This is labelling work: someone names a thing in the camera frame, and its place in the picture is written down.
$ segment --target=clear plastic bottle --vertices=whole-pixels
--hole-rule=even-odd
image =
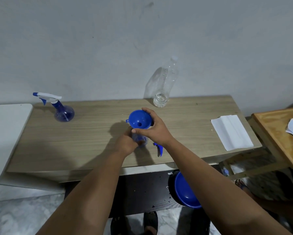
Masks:
[[[179,74],[177,60],[176,56],[172,56],[170,61],[162,67],[158,88],[153,99],[156,107],[164,107],[168,102],[169,93]]]

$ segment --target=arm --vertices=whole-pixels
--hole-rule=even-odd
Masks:
[[[131,129],[120,136],[99,170],[92,170],[67,196],[37,235],[103,234],[113,204],[119,172],[138,146]]]
[[[290,234],[234,183],[173,138],[153,110],[142,109],[151,114],[154,126],[132,132],[168,151],[221,234]]]

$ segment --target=gray wall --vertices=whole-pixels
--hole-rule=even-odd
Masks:
[[[0,0],[0,103],[231,94],[245,115],[293,103],[293,0]]]

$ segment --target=white spray head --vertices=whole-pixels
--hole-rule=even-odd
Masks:
[[[39,97],[42,100],[44,105],[47,103],[47,101],[51,102],[52,104],[55,104],[58,102],[58,100],[62,98],[61,96],[52,95],[48,93],[42,93],[42,92],[34,92],[33,95]]]

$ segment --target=spray bottle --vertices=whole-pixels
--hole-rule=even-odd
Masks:
[[[61,96],[42,92],[34,92],[33,95],[39,97],[42,100],[43,105],[45,105],[47,101],[49,101],[52,106],[55,107],[56,112],[54,114],[54,117],[57,121],[68,122],[71,121],[75,116],[75,111],[72,107],[63,106],[62,103],[59,101],[62,98]]]

